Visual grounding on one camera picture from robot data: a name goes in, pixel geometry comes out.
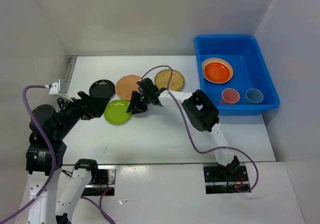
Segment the black round plate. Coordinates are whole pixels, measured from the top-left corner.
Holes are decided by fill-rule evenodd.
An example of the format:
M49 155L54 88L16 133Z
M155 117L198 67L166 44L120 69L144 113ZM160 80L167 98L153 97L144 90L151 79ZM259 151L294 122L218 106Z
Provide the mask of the black round plate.
M108 79L97 80L89 88L89 95L94 98L112 98L115 92L114 83Z

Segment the green round plate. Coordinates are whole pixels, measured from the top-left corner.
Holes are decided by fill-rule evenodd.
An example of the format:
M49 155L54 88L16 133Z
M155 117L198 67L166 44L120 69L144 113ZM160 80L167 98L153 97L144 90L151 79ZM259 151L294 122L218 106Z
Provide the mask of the green round plate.
M123 125L132 117L131 112L127 112L129 102L123 99L110 101L103 113L105 120L112 125Z

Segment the light brown woven plate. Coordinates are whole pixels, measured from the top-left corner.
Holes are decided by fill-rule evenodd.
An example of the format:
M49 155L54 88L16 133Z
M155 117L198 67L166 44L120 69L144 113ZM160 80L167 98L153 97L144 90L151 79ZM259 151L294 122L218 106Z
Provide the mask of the light brown woven plate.
M137 82L141 80L141 77L134 74L129 74L121 77L115 85L115 93L117 96L125 101L130 101L132 98L132 92L138 91Z

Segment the orange round plate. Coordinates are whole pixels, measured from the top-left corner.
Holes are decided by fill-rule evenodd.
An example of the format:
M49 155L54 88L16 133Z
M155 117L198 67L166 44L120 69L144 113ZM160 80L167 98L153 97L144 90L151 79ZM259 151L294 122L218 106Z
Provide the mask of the orange round plate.
M231 73L227 66L219 62L211 62L204 68L206 78L214 83L228 81Z

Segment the beige round plate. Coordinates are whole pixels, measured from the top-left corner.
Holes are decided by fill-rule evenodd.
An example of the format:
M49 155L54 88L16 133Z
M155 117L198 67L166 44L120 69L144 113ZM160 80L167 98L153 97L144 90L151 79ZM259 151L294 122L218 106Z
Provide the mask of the beige round plate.
M234 71L233 71L233 68L232 66L224 59L221 59L221 58L217 58L217 57L211 57L211 58L207 58L205 59L202 63L201 63L201 67L202 67L202 73L203 73L203 76L204 78L211 82L211 83L214 83L214 84L224 84L224 83L227 83L228 81L226 82L222 82L222 83L217 83L217 82L212 82L210 80L207 79L207 77L205 76L205 67L209 64L209 63L221 63L221 64L224 64L225 66L228 67L229 71L230 71L230 77L228 79L228 81L230 81L233 77L233 74L234 74Z

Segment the pink plastic cup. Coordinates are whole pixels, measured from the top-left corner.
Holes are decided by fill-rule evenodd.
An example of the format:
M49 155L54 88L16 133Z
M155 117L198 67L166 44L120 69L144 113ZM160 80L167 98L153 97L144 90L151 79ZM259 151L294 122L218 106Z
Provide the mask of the pink plastic cup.
M220 105L234 105L240 100L240 94L233 88L226 88L221 93Z

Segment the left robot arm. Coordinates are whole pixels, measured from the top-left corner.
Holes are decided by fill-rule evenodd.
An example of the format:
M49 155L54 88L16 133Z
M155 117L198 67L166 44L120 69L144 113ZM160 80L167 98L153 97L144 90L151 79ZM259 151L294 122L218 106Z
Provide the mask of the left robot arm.
M64 138L79 120L100 118L109 97L92 97L78 92L78 99L65 102L60 111L43 104L27 111L31 121L26 170L30 184L29 224L70 224L86 185L94 184L102 173L93 159L79 159L62 196L57 198L67 146Z

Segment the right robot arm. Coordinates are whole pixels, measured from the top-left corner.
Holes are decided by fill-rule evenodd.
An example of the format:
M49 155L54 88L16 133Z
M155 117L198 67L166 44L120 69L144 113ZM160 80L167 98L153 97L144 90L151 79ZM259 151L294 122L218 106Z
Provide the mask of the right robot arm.
M169 87L158 88L148 77L139 80L137 85L138 90L131 94L128 113L132 115L144 113L148 110L149 104L159 107L176 106L193 149L202 155L214 153L219 175L223 180L229 181L236 176L240 161L230 151L223 135L217 107L202 90L181 92L173 91ZM188 124L198 132L208 133L217 146L205 151L199 150L192 139Z

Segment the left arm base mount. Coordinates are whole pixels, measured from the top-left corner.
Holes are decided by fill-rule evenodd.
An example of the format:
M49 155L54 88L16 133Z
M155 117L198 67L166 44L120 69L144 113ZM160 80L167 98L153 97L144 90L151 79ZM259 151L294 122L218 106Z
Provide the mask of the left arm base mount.
M85 186L82 196L114 196L116 171L115 165L99 165L96 177Z

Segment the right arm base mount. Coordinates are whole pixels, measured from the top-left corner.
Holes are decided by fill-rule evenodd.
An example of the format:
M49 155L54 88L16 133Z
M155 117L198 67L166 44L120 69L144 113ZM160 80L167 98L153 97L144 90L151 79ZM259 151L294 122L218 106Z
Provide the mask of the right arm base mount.
M240 165L233 175L223 173L219 166L204 166L204 183L206 194L232 194L251 188L247 169Z

